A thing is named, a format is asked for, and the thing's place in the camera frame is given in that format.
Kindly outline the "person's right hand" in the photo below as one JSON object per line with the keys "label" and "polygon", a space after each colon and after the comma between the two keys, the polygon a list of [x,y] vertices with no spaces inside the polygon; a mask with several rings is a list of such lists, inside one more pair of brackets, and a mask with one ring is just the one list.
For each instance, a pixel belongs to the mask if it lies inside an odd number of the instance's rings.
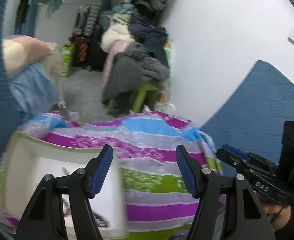
{"label": "person's right hand", "polygon": [[276,215],[276,218],[271,222],[271,227],[274,232],[286,226],[292,215],[291,206],[263,203],[262,207],[267,215]]}

